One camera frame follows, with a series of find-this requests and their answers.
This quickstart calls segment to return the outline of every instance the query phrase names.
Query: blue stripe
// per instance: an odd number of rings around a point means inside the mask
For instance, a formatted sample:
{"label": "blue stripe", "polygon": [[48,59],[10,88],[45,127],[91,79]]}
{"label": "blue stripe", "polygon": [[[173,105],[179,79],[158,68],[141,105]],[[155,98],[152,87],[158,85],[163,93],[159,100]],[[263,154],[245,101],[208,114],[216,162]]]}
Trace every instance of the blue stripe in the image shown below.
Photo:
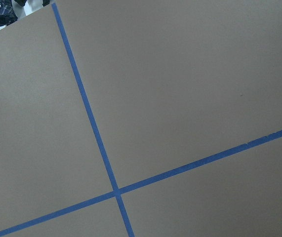
{"label": "blue stripe", "polygon": [[91,109],[87,94],[85,92],[85,88],[83,86],[81,76],[79,74],[79,71],[78,71],[72,50],[71,50],[71,46],[70,46],[69,41],[67,39],[67,35],[66,35],[65,29],[64,29],[64,26],[63,26],[62,19],[60,17],[59,12],[58,12],[56,3],[52,4],[52,8],[53,8],[55,18],[56,18],[56,21],[57,21],[57,24],[58,24],[64,45],[65,45],[65,48],[66,48],[66,51],[67,51],[67,55],[68,55],[69,60],[71,62],[71,66],[72,66],[72,69],[73,69],[73,72],[74,72],[74,76],[75,76],[78,88],[79,88],[80,93],[81,93],[82,101],[84,103],[84,106],[85,106],[85,109],[86,109],[92,130],[93,130],[93,133],[95,134],[95,138],[96,138],[96,141],[97,141],[100,153],[101,153],[102,160],[105,164],[105,167],[106,167],[112,188],[113,188],[114,193],[116,195],[116,199],[117,199],[117,202],[118,202],[120,212],[122,214],[122,218],[123,218],[126,230],[129,234],[129,237],[133,237],[134,234],[133,234],[132,226],[131,226],[130,220],[128,218],[128,215],[126,213],[125,206],[124,206],[124,203],[122,201],[122,198],[121,198],[121,195],[120,195],[120,192],[119,192],[118,184],[117,184],[117,181],[115,179],[112,167],[110,165],[110,161],[108,159],[106,149],[105,149],[104,144],[102,142],[102,139],[101,139],[101,136],[100,136],[100,133],[99,133],[99,129],[97,127],[96,120],[95,120],[94,115],[92,113],[92,109]]}
{"label": "blue stripe", "polygon": [[31,227],[31,226],[34,226],[34,225],[37,225],[37,224],[40,224],[40,223],[45,222],[45,221],[54,219],[56,217],[68,214],[70,212],[77,211],[77,210],[82,209],[84,207],[88,207],[88,206],[91,206],[93,204],[105,201],[107,199],[113,198],[114,196],[115,196],[114,192],[110,192],[110,193],[103,194],[103,195],[98,196],[98,197],[94,197],[94,198],[89,199],[87,201],[80,202],[80,203],[75,204],[73,206],[66,207],[66,208],[61,209],[59,211],[55,211],[53,213],[47,214],[47,215],[39,217],[37,219],[34,219],[34,220],[31,220],[31,221],[22,223],[20,225],[8,228],[6,230],[0,231],[0,237],[11,234],[11,233],[16,232],[16,231],[23,230],[25,228],[28,228],[28,227]]}
{"label": "blue stripe", "polygon": [[11,227],[9,229],[0,231],[0,237],[4,236],[4,235],[7,235],[7,234],[10,234],[10,233],[13,233],[13,232],[16,232],[16,231],[19,231],[19,230],[22,230],[22,229],[25,229],[25,228],[28,228],[28,227],[36,225],[36,224],[39,224],[39,223],[51,220],[51,219],[59,217],[61,215],[65,215],[67,213],[79,210],[81,208],[84,208],[84,207],[96,204],[98,202],[105,201],[105,200],[113,198],[113,197],[116,197],[116,199],[117,199],[117,202],[118,202],[118,205],[119,205],[119,209],[120,209],[121,215],[123,217],[123,221],[124,221],[125,227],[127,229],[127,232],[128,232],[130,237],[133,237],[134,233],[133,233],[133,230],[131,228],[129,219],[127,217],[127,213],[126,213],[125,207],[123,205],[123,200],[122,200],[120,194],[128,193],[130,191],[139,189],[139,188],[144,187],[146,185],[150,185],[150,184],[158,182],[160,180],[172,177],[174,175],[186,172],[188,170],[192,170],[194,168],[197,168],[197,167],[200,167],[202,165],[211,163],[213,161],[216,161],[216,160],[219,160],[219,159],[222,159],[222,158],[225,158],[225,157],[237,154],[239,152],[243,152],[245,150],[257,147],[259,145],[262,145],[264,143],[273,141],[273,140],[281,138],[281,137],[282,137],[282,130],[278,131],[276,133],[270,134],[268,136],[265,136],[265,137],[253,140],[251,142],[248,142],[247,144],[239,145],[237,147],[234,147],[234,148],[228,149],[226,151],[217,153],[215,155],[212,155],[212,156],[209,156],[209,157],[197,160],[195,162],[189,163],[189,164],[181,166],[179,168],[172,169],[170,171],[167,171],[167,172],[164,172],[162,174],[153,176],[151,178],[142,180],[140,182],[137,182],[137,183],[125,186],[125,187],[117,190],[116,193],[115,192],[110,192],[110,193],[107,193],[107,194],[103,194],[101,196],[89,199],[87,201],[78,203],[78,204],[70,206],[70,207],[66,207],[66,208],[64,208],[62,210],[53,212],[53,213],[45,215],[45,216],[42,216],[42,217],[34,219],[32,221],[25,222],[25,223],[20,224],[18,226],[14,226],[14,227]]}
{"label": "blue stripe", "polygon": [[124,193],[130,192],[132,190],[139,189],[139,188],[144,187],[146,185],[158,182],[158,181],[163,180],[163,179],[167,179],[167,178],[172,177],[174,175],[181,174],[181,173],[186,172],[188,170],[191,170],[191,169],[197,168],[199,166],[211,163],[213,161],[234,155],[236,153],[243,152],[243,151],[248,150],[250,148],[262,145],[264,143],[270,142],[272,140],[275,140],[275,139],[278,139],[278,138],[281,138],[281,137],[282,137],[282,130],[278,131],[276,133],[270,134],[268,136],[258,138],[256,140],[248,142],[247,144],[239,145],[237,147],[228,149],[226,151],[217,153],[215,155],[212,155],[212,156],[197,160],[195,162],[186,164],[186,165],[181,166],[179,168],[175,168],[175,169],[172,169],[170,171],[155,175],[151,178],[144,179],[144,180],[139,181],[137,183],[125,186],[125,187],[120,189],[120,192],[121,192],[121,194],[124,194]]}
{"label": "blue stripe", "polygon": [[127,215],[127,212],[126,212],[126,209],[125,209],[121,195],[116,196],[116,199],[117,199],[117,202],[118,202],[118,205],[119,205],[119,209],[120,209],[120,212],[121,212],[121,216],[123,218],[123,222],[124,222],[126,231],[129,235],[129,237],[134,237],[133,229],[132,229],[129,217]]}

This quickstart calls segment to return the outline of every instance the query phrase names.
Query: dark fabric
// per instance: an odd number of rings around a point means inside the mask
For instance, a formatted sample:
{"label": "dark fabric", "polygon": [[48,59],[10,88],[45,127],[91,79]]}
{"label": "dark fabric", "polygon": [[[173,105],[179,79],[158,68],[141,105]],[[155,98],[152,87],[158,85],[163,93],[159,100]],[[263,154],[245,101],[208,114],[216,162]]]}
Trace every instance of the dark fabric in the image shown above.
{"label": "dark fabric", "polygon": [[50,0],[43,0],[43,6],[49,5]]}
{"label": "dark fabric", "polygon": [[17,20],[11,0],[0,0],[0,26],[8,26]]}
{"label": "dark fabric", "polygon": [[27,0],[14,0],[16,3],[18,3],[20,6],[25,6]]}

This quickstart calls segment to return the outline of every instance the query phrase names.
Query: blue tape line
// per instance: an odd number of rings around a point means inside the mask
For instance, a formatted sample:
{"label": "blue tape line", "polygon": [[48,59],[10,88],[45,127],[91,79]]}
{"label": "blue tape line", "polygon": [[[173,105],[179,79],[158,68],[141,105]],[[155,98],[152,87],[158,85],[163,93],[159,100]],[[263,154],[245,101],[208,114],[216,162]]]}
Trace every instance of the blue tape line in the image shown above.
{"label": "blue tape line", "polygon": [[123,218],[123,222],[124,222],[126,231],[129,235],[129,237],[134,237],[134,232],[133,232],[132,226],[130,224],[130,220],[129,220],[129,217],[127,215],[127,212],[126,212],[126,209],[125,209],[121,195],[116,196],[116,199],[117,199],[117,203],[119,205],[119,209],[120,209],[120,212],[121,212],[121,216]]}
{"label": "blue tape line", "polygon": [[85,92],[85,88],[83,86],[81,76],[79,74],[79,71],[78,71],[72,50],[71,50],[71,46],[70,46],[69,41],[67,39],[67,35],[66,35],[66,32],[65,32],[59,11],[57,9],[56,3],[52,4],[52,8],[53,8],[54,15],[55,15],[55,18],[56,18],[56,21],[57,21],[63,42],[64,42],[64,45],[65,45],[65,48],[66,48],[66,51],[67,51],[67,55],[68,55],[69,60],[71,62],[71,66],[72,66],[72,69],[73,69],[73,72],[74,72],[74,76],[75,76],[78,88],[79,88],[80,93],[81,93],[82,101],[84,103],[84,106],[85,106],[85,109],[86,109],[92,130],[93,130],[93,133],[95,134],[95,138],[96,138],[96,141],[97,141],[97,144],[98,144],[98,147],[99,147],[99,151],[101,153],[102,160],[103,160],[104,165],[106,167],[112,188],[113,188],[114,193],[116,195],[117,203],[118,203],[120,212],[122,214],[122,218],[123,218],[123,221],[124,221],[124,224],[125,224],[125,227],[126,227],[126,231],[128,232],[129,237],[134,237],[132,226],[131,226],[130,220],[128,218],[128,215],[126,213],[125,206],[124,206],[124,203],[123,203],[121,195],[120,195],[119,187],[118,187],[117,181],[115,179],[115,175],[113,173],[112,167],[110,165],[110,161],[108,159],[106,149],[105,149],[104,144],[102,142],[102,139],[101,139],[101,136],[100,136],[100,133],[99,133],[99,129],[97,127],[96,120],[95,120],[94,115],[92,113],[92,109],[91,109],[87,94]]}
{"label": "blue tape line", "polygon": [[87,201],[80,202],[80,203],[75,204],[73,206],[66,207],[66,208],[61,209],[59,211],[52,212],[52,213],[47,214],[45,216],[39,217],[37,219],[34,219],[34,220],[31,220],[31,221],[22,223],[20,225],[8,228],[6,230],[0,231],[0,237],[11,234],[11,233],[16,232],[16,231],[23,230],[25,228],[28,228],[28,227],[31,227],[31,226],[34,226],[34,225],[37,225],[37,224],[40,224],[40,223],[45,222],[45,221],[54,219],[56,217],[68,214],[70,212],[77,211],[77,210],[82,209],[84,207],[91,206],[93,204],[105,201],[105,200],[113,198],[113,197],[115,197],[114,192],[110,192],[110,193],[106,193],[106,194],[103,194],[103,195],[98,196],[98,197],[94,197],[94,198],[89,199]]}
{"label": "blue tape line", "polygon": [[120,188],[120,192],[121,192],[121,194],[125,194],[127,192],[132,191],[132,190],[139,189],[139,188],[144,187],[146,185],[149,185],[149,184],[158,182],[160,180],[172,177],[174,175],[186,172],[188,170],[191,170],[191,169],[197,168],[199,166],[211,163],[213,161],[216,161],[216,160],[219,160],[219,159],[222,159],[222,158],[234,155],[236,153],[243,152],[243,151],[248,150],[250,148],[262,145],[264,143],[270,142],[272,140],[275,140],[275,139],[278,139],[278,138],[281,138],[281,137],[282,137],[282,130],[278,131],[278,132],[275,132],[273,134],[270,134],[268,136],[265,136],[265,137],[262,137],[262,138],[258,138],[256,140],[248,142],[247,144],[239,145],[237,147],[228,149],[226,151],[217,153],[215,155],[212,155],[212,156],[209,156],[209,157],[197,160],[195,162],[186,164],[186,165],[181,166],[179,168],[175,168],[175,169],[172,169],[170,171],[167,171],[167,172],[155,175],[155,176],[153,176],[151,178],[144,179],[144,180],[139,181],[137,183],[125,186],[123,188]]}
{"label": "blue tape line", "polygon": [[97,141],[97,144],[98,144],[98,147],[99,147],[99,150],[100,150],[103,162],[104,162],[106,170],[108,172],[108,176],[109,176],[111,185],[113,187],[113,190],[117,190],[118,189],[118,185],[117,185],[114,173],[112,171],[112,168],[111,168],[111,165],[110,165],[110,162],[109,162],[109,159],[108,159],[105,147],[103,145],[103,142],[102,142],[102,139],[101,139],[98,127],[97,127],[97,123],[96,123],[95,118],[93,116],[93,113],[92,113],[92,110],[91,110],[91,107],[90,107],[90,103],[88,101],[88,97],[87,97],[87,94],[85,92],[85,88],[83,86],[83,83],[82,83],[82,80],[81,80],[81,76],[79,74],[79,71],[78,71],[78,68],[77,68],[77,65],[76,65],[76,62],[75,62],[72,50],[71,50],[71,46],[70,46],[69,41],[67,39],[66,32],[65,32],[65,29],[64,29],[64,26],[63,26],[60,14],[58,12],[56,3],[52,4],[52,8],[53,8],[53,11],[54,11],[54,14],[55,14],[55,17],[56,17],[56,21],[57,21],[58,27],[59,27],[60,32],[61,32],[61,36],[62,36],[64,45],[65,45],[65,48],[66,48],[66,51],[67,51],[67,55],[68,55],[69,60],[71,62],[71,66],[72,66],[72,69],[73,69],[73,72],[74,72],[74,75],[75,75],[75,79],[76,79],[78,88],[79,88],[80,93],[81,93],[82,101],[84,103],[84,106],[85,106],[85,109],[86,109],[89,121],[91,123],[91,127],[92,127],[92,130],[93,130],[93,133],[95,134],[95,138],[96,138],[96,141]]}
{"label": "blue tape line", "polygon": [[[125,194],[125,193],[127,193],[127,192],[130,192],[130,191],[139,189],[139,188],[141,188],[141,187],[144,187],[144,186],[146,186],[146,185],[150,185],[150,184],[155,183],[155,182],[158,182],[158,181],[160,181],[160,180],[163,180],[163,179],[172,177],[172,176],[174,176],[174,175],[177,175],[177,174],[186,172],[186,171],[188,171],[188,170],[192,170],[192,169],[197,168],[197,167],[200,167],[200,166],[202,166],[202,165],[204,165],[204,164],[211,163],[211,162],[213,162],[213,161],[216,161],[216,160],[219,160],[219,159],[222,159],[222,158],[231,156],[231,155],[233,155],[233,154],[236,154],[236,153],[239,153],[239,152],[248,150],[248,149],[250,149],[250,148],[257,147],[257,146],[259,146],[259,145],[262,145],[262,144],[264,144],[264,143],[273,141],[273,140],[278,139],[278,138],[281,138],[281,137],[282,137],[282,130],[281,130],[281,131],[278,131],[278,132],[275,132],[275,133],[273,133],[273,134],[270,134],[270,135],[268,135],[268,136],[258,138],[258,139],[256,139],[256,140],[253,140],[253,141],[251,141],[251,142],[248,142],[247,144],[239,145],[239,146],[237,146],[237,147],[234,147],[234,148],[228,149],[228,150],[226,150],[226,151],[217,153],[217,154],[215,154],[215,155],[212,155],[212,156],[209,156],[209,157],[206,157],[206,158],[197,160],[197,161],[195,161],[195,162],[192,162],[192,163],[190,163],[190,164],[181,166],[181,167],[179,167],[179,168],[176,168],[176,169],[173,169],[173,170],[164,172],[164,173],[162,173],[162,174],[153,176],[153,177],[151,177],[151,178],[142,180],[142,181],[140,181],[140,182],[136,182],[136,183],[134,183],[134,184],[125,186],[125,187],[119,189],[119,193]],[[79,210],[79,209],[81,209],[81,208],[84,208],[84,207],[87,207],[87,206],[96,204],[96,203],[98,203],[98,202],[105,201],[105,200],[110,199],[110,198],[113,198],[113,197],[116,197],[116,199],[117,199],[117,202],[118,202],[118,205],[119,205],[119,208],[120,208],[120,212],[121,212],[121,215],[122,215],[122,217],[123,217],[123,221],[124,221],[124,224],[125,224],[126,229],[127,229],[127,231],[128,231],[128,234],[129,234],[129,236],[133,237],[133,236],[134,236],[134,233],[133,233],[132,228],[130,227],[131,225],[129,224],[129,222],[126,222],[126,220],[128,220],[128,217],[127,217],[127,213],[126,213],[125,207],[124,207],[124,205],[123,205],[123,200],[122,200],[122,198],[121,198],[120,195],[117,195],[117,194],[115,194],[114,192],[110,192],[110,193],[107,193],[107,194],[103,194],[103,195],[101,195],[101,196],[98,196],[98,197],[89,199],[89,200],[87,200],[87,201],[84,201],[84,202],[75,204],[75,205],[70,206],[70,207],[66,207],[66,208],[64,208],[64,209],[62,209],[62,210],[53,212],[53,213],[48,214],[48,215],[45,215],[45,216],[42,216],[42,217],[37,218],[37,219],[34,219],[34,220],[32,220],[32,221],[25,222],[25,223],[23,223],[23,224],[21,224],[21,225],[14,226],[14,227],[11,227],[11,228],[9,228],[9,229],[0,231],[0,237],[1,237],[1,236],[4,236],[4,235],[7,235],[7,234],[10,234],[10,233],[12,233],[12,232],[16,232],[16,231],[19,231],[19,230],[28,228],[28,227],[33,226],[33,225],[36,225],[36,224],[39,224],[39,223],[42,223],[42,222],[51,220],[51,219],[56,218],[56,217],[59,217],[59,216],[61,216],[61,215],[65,215],[65,214],[67,214],[67,213],[70,213],[70,212]]]}

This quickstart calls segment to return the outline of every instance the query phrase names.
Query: gray surface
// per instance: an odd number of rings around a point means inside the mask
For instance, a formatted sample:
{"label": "gray surface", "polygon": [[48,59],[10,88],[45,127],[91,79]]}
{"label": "gray surface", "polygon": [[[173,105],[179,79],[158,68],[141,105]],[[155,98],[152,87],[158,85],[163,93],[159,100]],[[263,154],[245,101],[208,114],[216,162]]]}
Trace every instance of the gray surface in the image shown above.
{"label": "gray surface", "polygon": [[0,31],[0,230],[111,190],[46,7]]}
{"label": "gray surface", "polygon": [[135,236],[282,236],[282,138],[123,195]]}
{"label": "gray surface", "polygon": [[113,198],[7,236],[126,237],[127,233]]}
{"label": "gray surface", "polygon": [[120,187],[282,129],[282,1],[57,5]]}

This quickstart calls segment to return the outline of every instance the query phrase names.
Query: blue painter's tape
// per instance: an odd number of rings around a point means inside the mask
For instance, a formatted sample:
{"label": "blue painter's tape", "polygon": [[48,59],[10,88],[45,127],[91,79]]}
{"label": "blue painter's tape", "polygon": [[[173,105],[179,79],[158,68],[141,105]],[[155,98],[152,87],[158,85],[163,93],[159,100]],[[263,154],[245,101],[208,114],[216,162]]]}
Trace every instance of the blue painter's tape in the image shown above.
{"label": "blue painter's tape", "polygon": [[69,57],[69,60],[70,60],[70,63],[71,63],[71,66],[72,66],[72,69],[73,69],[73,72],[74,72],[74,76],[75,76],[78,88],[79,88],[80,93],[81,93],[82,101],[84,103],[84,106],[85,106],[85,109],[86,109],[89,121],[91,123],[91,127],[92,127],[93,133],[95,135],[95,138],[96,138],[96,141],[97,141],[97,144],[98,144],[98,147],[99,147],[99,150],[100,150],[103,162],[104,162],[106,170],[108,172],[112,188],[114,190],[117,190],[118,189],[118,185],[117,185],[117,182],[116,182],[113,170],[111,168],[111,165],[110,165],[110,162],[109,162],[109,159],[108,159],[108,155],[107,155],[106,149],[105,149],[105,147],[103,145],[103,142],[102,142],[102,139],[101,139],[101,136],[100,136],[100,133],[99,133],[99,129],[97,127],[96,120],[95,120],[94,115],[92,113],[92,109],[91,109],[90,103],[88,101],[88,97],[87,97],[87,94],[85,92],[85,88],[83,86],[83,83],[82,83],[82,80],[81,80],[81,76],[79,74],[79,71],[78,71],[78,68],[77,68],[77,65],[76,65],[76,62],[75,62],[72,50],[71,50],[71,46],[70,46],[69,41],[67,39],[67,35],[66,35],[66,32],[65,32],[65,29],[64,29],[64,26],[63,26],[60,14],[58,12],[56,3],[52,4],[52,8],[53,8],[53,11],[54,11],[54,14],[55,14],[55,18],[56,18],[58,27],[60,29],[60,33],[61,33],[64,45],[65,45],[65,48],[66,48],[66,51],[67,51],[67,55]]}
{"label": "blue painter's tape", "polygon": [[91,206],[91,205],[96,204],[96,203],[99,203],[99,202],[101,202],[101,201],[105,201],[105,200],[107,200],[107,199],[113,198],[114,196],[115,196],[114,192],[110,192],[110,193],[103,194],[103,195],[98,196],[98,197],[94,197],[94,198],[89,199],[89,200],[87,200],[87,201],[80,202],[80,203],[75,204],[75,205],[73,205],[73,206],[66,207],[66,208],[61,209],[61,210],[59,210],[59,211],[55,211],[55,212],[53,212],[53,213],[47,214],[47,215],[42,216],[42,217],[39,217],[39,218],[37,218],[37,219],[34,219],[34,220],[31,220],[31,221],[22,223],[22,224],[20,224],[20,225],[17,225],[17,226],[8,228],[8,229],[6,229],[6,230],[0,231],[0,237],[1,237],[1,236],[8,235],[8,234],[11,234],[11,233],[16,232],[16,231],[23,230],[23,229],[25,229],[25,228],[28,228],[28,227],[37,225],[37,224],[42,223],[42,222],[45,222],[45,221],[54,219],[54,218],[56,218],[56,217],[59,217],[59,216],[68,214],[68,213],[70,213],[70,212],[77,211],[77,210],[79,210],[79,209],[82,209],[82,208],[84,208],[84,207]]}
{"label": "blue painter's tape", "polygon": [[123,222],[124,222],[126,231],[129,235],[129,237],[134,237],[134,232],[133,232],[129,217],[127,215],[127,212],[126,212],[126,209],[125,209],[121,195],[116,196],[116,199],[117,199],[117,203],[118,203],[118,206],[119,206],[119,209],[120,209],[120,212],[121,212],[121,216],[123,218]]}
{"label": "blue painter's tape", "polygon": [[82,101],[84,103],[84,106],[85,106],[85,109],[86,109],[92,130],[93,130],[93,133],[95,135],[95,138],[96,138],[96,141],[97,141],[97,144],[98,144],[98,147],[99,147],[99,151],[101,153],[102,160],[103,160],[104,165],[106,167],[112,188],[114,190],[114,194],[116,196],[116,199],[117,199],[117,202],[118,202],[118,205],[119,205],[119,209],[120,209],[120,212],[122,214],[122,218],[123,218],[123,221],[124,221],[124,224],[125,224],[125,227],[126,227],[126,230],[128,232],[129,237],[134,237],[132,226],[130,224],[130,220],[128,218],[128,215],[126,213],[125,206],[124,206],[124,203],[122,201],[121,194],[120,194],[120,191],[119,191],[119,188],[118,188],[118,184],[117,184],[117,181],[115,179],[115,175],[113,173],[112,167],[110,165],[110,161],[108,159],[106,149],[105,149],[104,144],[102,142],[96,120],[95,120],[94,115],[92,113],[92,109],[91,109],[87,94],[85,92],[85,88],[83,86],[81,76],[79,74],[79,71],[78,71],[72,50],[71,50],[71,46],[70,46],[69,41],[67,39],[67,35],[66,35],[66,32],[65,32],[59,11],[57,9],[56,3],[52,4],[52,8],[53,8],[53,11],[54,11],[54,15],[55,15],[55,18],[56,18],[56,21],[57,21],[63,42],[64,42],[64,45],[65,45],[67,55],[69,57],[69,60],[70,60],[70,63],[71,63],[71,66],[72,66],[72,69],[73,69],[73,72],[74,72],[74,76],[75,76],[78,88],[79,88],[80,93],[81,93]]}
{"label": "blue painter's tape", "polygon": [[216,160],[219,160],[219,159],[222,159],[222,158],[234,155],[236,153],[248,150],[250,148],[262,145],[264,143],[270,142],[272,140],[275,140],[275,139],[278,139],[278,138],[281,138],[281,137],[282,137],[282,130],[278,131],[276,133],[270,134],[269,136],[258,138],[256,140],[248,142],[247,144],[239,145],[237,147],[228,149],[226,151],[217,153],[215,155],[212,155],[212,156],[209,156],[209,157],[197,160],[197,161],[189,163],[187,165],[184,165],[184,166],[172,169],[172,170],[164,172],[162,174],[155,175],[155,176],[153,176],[151,178],[144,179],[144,180],[139,181],[137,183],[125,186],[125,187],[120,189],[120,192],[121,192],[121,194],[124,194],[124,193],[130,192],[132,190],[139,189],[139,188],[144,187],[146,185],[149,185],[149,184],[158,182],[160,180],[172,177],[174,175],[186,172],[188,170],[200,167],[200,166],[208,164],[210,162],[213,162],[213,161],[216,161]]}

